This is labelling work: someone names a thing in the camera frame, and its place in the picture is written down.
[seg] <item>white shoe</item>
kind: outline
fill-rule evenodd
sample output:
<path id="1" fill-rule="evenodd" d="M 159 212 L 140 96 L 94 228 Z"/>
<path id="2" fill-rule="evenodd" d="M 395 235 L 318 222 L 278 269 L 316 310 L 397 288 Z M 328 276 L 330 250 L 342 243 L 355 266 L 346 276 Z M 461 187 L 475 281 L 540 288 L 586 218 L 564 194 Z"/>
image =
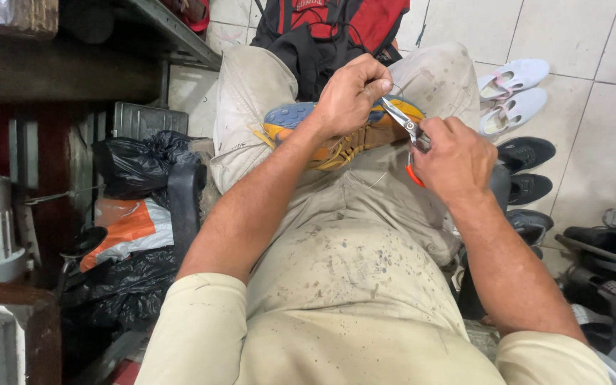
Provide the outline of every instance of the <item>white shoe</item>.
<path id="1" fill-rule="evenodd" d="M 548 94 L 543 88 L 532 88 L 511 98 L 492 109 L 479 120 L 479 134 L 484 136 L 498 135 L 508 128 L 517 128 L 545 105 Z"/>
<path id="2" fill-rule="evenodd" d="M 548 76 L 549 72 L 550 65 L 545 60 L 513 60 L 492 74 L 477 79 L 479 101 L 506 100 L 515 92 L 534 87 Z"/>

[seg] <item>beige shirt sleeve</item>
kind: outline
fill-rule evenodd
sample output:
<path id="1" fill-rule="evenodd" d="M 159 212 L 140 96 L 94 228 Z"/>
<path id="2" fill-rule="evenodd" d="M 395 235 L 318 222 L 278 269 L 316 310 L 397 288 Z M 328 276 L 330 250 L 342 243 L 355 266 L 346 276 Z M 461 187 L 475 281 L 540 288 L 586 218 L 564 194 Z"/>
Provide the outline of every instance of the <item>beige shirt sleeve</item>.
<path id="1" fill-rule="evenodd" d="M 233 384 L 246 337 L 246 287 L 200 273 L 170 287 L 136 385 Z"/>
<path id="2" fill-rule="evenodd" d="M 603 362 L 571 337 L 516 332 L 501 339 L 496 367 L 508 385 L 609 385 Z"/>

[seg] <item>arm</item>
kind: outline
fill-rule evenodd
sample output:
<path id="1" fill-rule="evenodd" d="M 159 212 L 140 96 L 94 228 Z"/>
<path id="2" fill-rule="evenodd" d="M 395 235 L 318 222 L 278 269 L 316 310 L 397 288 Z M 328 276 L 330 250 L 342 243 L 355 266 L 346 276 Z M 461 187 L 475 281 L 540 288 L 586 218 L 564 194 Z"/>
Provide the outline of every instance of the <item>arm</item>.
<path id="1" fill-rule="evenodd" d="M 415 172 L 463 237 L 472 279 L 501 336 L 518 331 L 586 339 L 543 262 L 513 230 L 489 189 L 498 150 L 458 118 L 427 119 L 432 150 L 415 150 Z"/>
<path id="2" fill-rule="evenodd" d="M 326 139 L 363 125 L 372 103 L 389 92 L 391 84 L 389 70 L 367 54 L 336 71 L 313 112 L 213 207 L 176 278 L 222 273 L 247 283 L 310 156 Z"/>

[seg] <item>metal scissor blade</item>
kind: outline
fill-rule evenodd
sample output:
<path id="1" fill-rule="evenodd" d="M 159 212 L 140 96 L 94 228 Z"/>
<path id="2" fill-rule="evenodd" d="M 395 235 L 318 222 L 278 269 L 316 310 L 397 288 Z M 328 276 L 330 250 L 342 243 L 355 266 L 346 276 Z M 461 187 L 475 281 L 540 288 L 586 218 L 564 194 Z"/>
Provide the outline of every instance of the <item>metal scissor blade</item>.
<path id="1" fill-rule="evenodd" d="M 398 124 L 400 124 L 402 127 L 405 127 L 405 124 L 410 120 L 410 118 L 408 118 L 406 114 L 402 113 L 400 109 L 398 109 L 396 106 L 391 104 L 391 102 L 386 98 L 383 97 L 381 98 L 381 100 L 382 107 L 386 110 L 386 112 L 389 112 L 391 117 L 394 118 L 394 120 L 397 121 Z"/>

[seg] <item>person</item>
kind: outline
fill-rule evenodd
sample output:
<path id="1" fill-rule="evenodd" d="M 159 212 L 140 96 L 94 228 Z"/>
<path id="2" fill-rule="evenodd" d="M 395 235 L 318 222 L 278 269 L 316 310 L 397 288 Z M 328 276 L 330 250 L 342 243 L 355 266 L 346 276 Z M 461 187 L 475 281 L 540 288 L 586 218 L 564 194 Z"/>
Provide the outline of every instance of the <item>person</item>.
<path id="1" fill-rule="evenodd" d="M 389 68 L 354 59 L 272 149 L 252 130 L 296 89 L 270 52 L 226 50 L 211 161 L 223 196 L 168 291 L 137 384 L 610 384 L 489 189 L 497 151 L 476 133 L 464 46 L 420 48 Z M 385 94 L 423 108 L 429 153 L 394 143 L 305 170 Z M 406 174 L 409 151 L 426 188 Z M 439 268 L 458 251 L 454 226 L 502 337 L 495 364 L 469 342 Z"/>

